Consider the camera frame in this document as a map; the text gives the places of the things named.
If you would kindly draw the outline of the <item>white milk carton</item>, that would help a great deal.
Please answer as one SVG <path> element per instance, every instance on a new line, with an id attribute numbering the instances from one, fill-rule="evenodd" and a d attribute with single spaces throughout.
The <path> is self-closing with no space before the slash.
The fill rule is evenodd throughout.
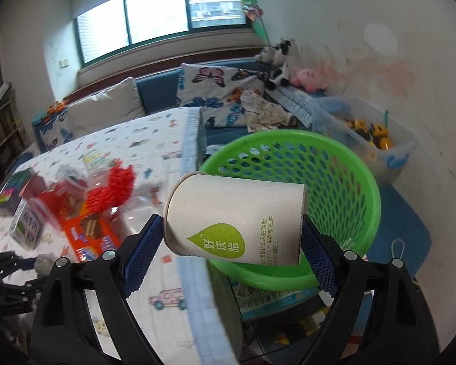
<path id="1" fill-rule="evenodd" d="M 43 225 L 35 213 L 27 206 L 19 207 L 13 216 L 9 235 L 24 249 L 32 251 L 38 245 Z"/>

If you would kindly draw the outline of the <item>orange Ovaltine snack bag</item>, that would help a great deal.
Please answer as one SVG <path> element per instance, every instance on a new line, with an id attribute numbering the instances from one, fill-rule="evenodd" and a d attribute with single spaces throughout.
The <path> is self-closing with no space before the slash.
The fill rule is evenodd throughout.
<path id="1" fill-rule="evenodd" d="M 101 214 L 85 214 L 60 221 L 79 262 L 97 259 L 105 251 L 116 251 L 120 246 L 118 235 L 109 220 Z"/>

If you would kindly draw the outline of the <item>red plastic noodle cup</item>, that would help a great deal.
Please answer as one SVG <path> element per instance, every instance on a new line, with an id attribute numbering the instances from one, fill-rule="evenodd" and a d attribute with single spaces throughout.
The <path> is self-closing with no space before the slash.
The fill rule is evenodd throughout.
<path id="1" fill-rule="evenodd" d="M 42 221 L 60 231 L 85 199 L 87 188 L 81 183 L 59 180 L 41 194 L 33 196 L 29 200 L 30 206 Z"/>

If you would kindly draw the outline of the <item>red foam fruit net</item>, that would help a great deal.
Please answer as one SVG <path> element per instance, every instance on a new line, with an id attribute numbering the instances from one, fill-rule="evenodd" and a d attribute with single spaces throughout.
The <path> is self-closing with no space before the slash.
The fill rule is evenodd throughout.
<path id="1" fill-rule="evenodd" d="M 122 206 L 132 196 L 135 179 L 132 165 L 111 167 L 107 184 L 87 192 L 85 209 L 91 214 L 101 214 L 109 208 Z"/>

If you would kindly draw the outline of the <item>white paper cup green logo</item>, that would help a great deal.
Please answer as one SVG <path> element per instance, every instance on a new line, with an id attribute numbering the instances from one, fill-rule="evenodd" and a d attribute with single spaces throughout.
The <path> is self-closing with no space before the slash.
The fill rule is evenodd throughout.
<path id="1" fill-rule="evenodd" d="M 192 173 L 165 201 L 164 240 L 182 256 L 298 265 L 306 211 L 302 184 Z"/>

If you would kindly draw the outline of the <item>clear plastic dome lid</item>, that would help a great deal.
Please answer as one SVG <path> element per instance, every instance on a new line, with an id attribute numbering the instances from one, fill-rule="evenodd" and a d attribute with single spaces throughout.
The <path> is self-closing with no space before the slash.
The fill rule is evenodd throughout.
<path id="1" fill-rule="evenodd" d="M 130 198 L 119 208 L 118 236 L 123 240 L 138 234 L 153 214 L 162 214 L 162 209 L 162 203 L 154 203 L 146 196 Z"/>

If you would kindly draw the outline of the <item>clear plastic bottle yellow label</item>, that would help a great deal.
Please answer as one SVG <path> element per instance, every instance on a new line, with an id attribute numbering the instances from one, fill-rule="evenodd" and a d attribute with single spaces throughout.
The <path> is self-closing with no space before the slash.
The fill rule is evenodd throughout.
<path id="1" fill-rule="evenodd" d="M 83 167 L 72 164 L 61 166 L 57 179 L 65 182 L 72 189 L 86 192 L 89 189 L 106 186 L 109 180 L 110 161 L 95 149 L 80 158 Z"/>

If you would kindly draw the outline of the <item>blue floor mat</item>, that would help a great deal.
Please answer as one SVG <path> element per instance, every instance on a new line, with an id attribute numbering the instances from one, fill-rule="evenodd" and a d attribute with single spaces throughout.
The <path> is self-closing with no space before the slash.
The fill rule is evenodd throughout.
<path id="1" fill-rule="evenodd" d="M 380 193 L 381 222 L 367 258 L 381 264 L 400 258 L 414 278 L 431 250 L 430 233 L 393 186 L 382 187 Z"/>

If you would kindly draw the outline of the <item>cartoon printed white tablecloth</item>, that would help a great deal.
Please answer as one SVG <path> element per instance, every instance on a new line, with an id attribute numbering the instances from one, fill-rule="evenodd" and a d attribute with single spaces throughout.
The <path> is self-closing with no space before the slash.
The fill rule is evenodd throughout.
<path id="1" fill-rule="evenodd" d="M 54 148 L 26 162 L 47 182 L 62 166 L 84 172 L 104 158 L 132 166 L 132 198 L 119 210 L 119 236 L 137 233 L 161 214 L 178 180 L 198 168 L 206 136 L 198 108 L 174 108 L 130 120 Z M 243 345 L 240 313 L 228 279 L 198 257 L 155 254 L 141 288 L 127 300 L 166 364 L 235 364 Z"/>

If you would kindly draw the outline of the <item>clear plastic toy bin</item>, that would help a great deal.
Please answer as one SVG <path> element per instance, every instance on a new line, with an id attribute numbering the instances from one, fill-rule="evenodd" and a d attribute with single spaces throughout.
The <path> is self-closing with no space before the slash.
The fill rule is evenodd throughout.
<path id="1" fill-rule="evenodd" d="M 412 132 L 394 120 L 388 110 L 354 97 L 314 99 L 312 129 L 357 154 L 379 186 L 395 181 L 415 148 Z"/>

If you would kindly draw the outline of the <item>pink plush toy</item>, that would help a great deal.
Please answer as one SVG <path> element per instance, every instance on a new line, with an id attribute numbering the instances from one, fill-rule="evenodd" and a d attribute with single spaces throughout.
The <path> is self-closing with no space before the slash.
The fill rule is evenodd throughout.
<path id="1" fill-rule="evenodd" d="M 314 70 L 308 68 L 296 69 L 290 80 L 290 84 L 294 87 L 303 88 L 309 93 L 316 93 L 326 89 L 326 85 L 321 76 Z"/>

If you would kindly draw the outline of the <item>butterfly print pillow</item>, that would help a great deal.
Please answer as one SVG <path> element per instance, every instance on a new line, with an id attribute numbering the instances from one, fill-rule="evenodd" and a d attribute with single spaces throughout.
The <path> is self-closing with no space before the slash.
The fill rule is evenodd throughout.
<path id="1" fill-rule="evenodd" d="M 208 129 L 247 125 L 240 98 L 245 91 L 264 94 L 266 74 L 246 68 L 182 64 L 176 99 L 179 107 L 199 107 Z"/>

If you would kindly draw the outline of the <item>cow plush toy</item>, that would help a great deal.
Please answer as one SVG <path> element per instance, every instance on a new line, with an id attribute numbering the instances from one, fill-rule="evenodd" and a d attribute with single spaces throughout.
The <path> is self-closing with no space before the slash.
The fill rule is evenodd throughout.
<path id="1" fill-rule="evenodd" d="M 295 77 L 295 70 L 301 67 L 301 56 L 294 39 L 281 39 L 274 47 L 270 65 L 271 73 L 265 82 L 266 89 L 272 91 L 279 86 L 289 86 Z"/>

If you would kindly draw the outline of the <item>grey plush toy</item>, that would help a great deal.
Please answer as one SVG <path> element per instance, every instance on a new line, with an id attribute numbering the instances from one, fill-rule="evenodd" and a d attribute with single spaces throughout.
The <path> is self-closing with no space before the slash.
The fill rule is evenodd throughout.
<path id="1" fill-rule="evenodd" d="M 256 56 L 254 56 L 254 59 L 262 64 L 271 64 L 275 53 L 276 50 L 274 48 L 266 46 L 258 54 L 256 54 Z"/>

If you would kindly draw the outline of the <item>colourful pinwheel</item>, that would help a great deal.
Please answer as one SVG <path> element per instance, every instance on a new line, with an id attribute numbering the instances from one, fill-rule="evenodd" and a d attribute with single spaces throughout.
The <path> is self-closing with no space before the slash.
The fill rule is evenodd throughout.
<path id="1" fill-rule="evenodd" d="M 250 20 L 254 33 L 270 45 L 270 40 L 264 25 L 264 11 L 258 5 L 258 0 L 241 0 L 241 8 L 244 15 Z"/>

